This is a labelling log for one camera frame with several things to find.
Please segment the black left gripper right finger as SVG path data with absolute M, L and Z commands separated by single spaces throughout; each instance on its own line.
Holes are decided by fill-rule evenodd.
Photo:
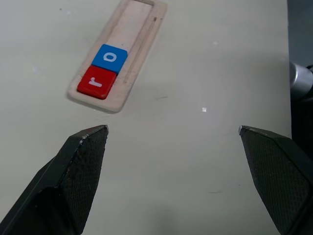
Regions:
M 278 232 L 313 233 L 313 161 L 290 138 L 240 126 L 255 188 Z

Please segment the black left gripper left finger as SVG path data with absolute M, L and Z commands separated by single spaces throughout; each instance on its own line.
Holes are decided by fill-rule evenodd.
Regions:
M 108 127 L 68 137 L 0 223 L 2 235 L 80 235 L 100 180 Z

